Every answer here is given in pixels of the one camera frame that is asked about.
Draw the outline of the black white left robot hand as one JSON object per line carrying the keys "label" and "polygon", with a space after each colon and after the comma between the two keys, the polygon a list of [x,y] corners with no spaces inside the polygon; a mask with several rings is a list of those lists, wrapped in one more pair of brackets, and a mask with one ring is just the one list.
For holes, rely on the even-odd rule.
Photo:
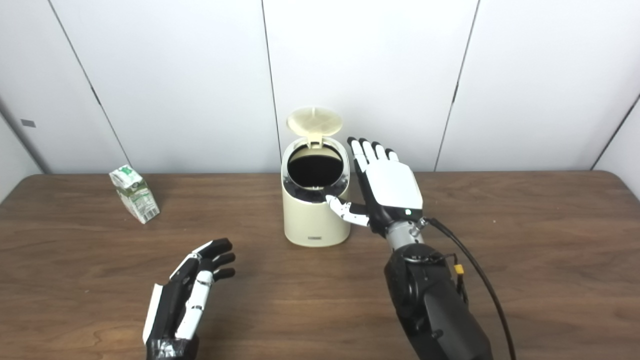
{"label": "black white left robot hand", "polygon": [[147,360],[195,360],[199,324],[212,286],[235,276],[227,267],[236,259],[228,238],[194,249],[174,269],[166,284],[154,284],[142,330]]}

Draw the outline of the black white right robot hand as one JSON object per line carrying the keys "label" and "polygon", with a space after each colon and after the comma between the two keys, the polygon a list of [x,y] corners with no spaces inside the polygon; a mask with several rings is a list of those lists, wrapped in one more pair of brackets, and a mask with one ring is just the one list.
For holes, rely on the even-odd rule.
{"label": "black white right robot hand", "polygon": [[380,142],[348,137],[364,203],[325,194],[329,208],[346,223],[368,227],[386,237],[395,223],[423,217],[423,196],[414,172],[397,153]]}

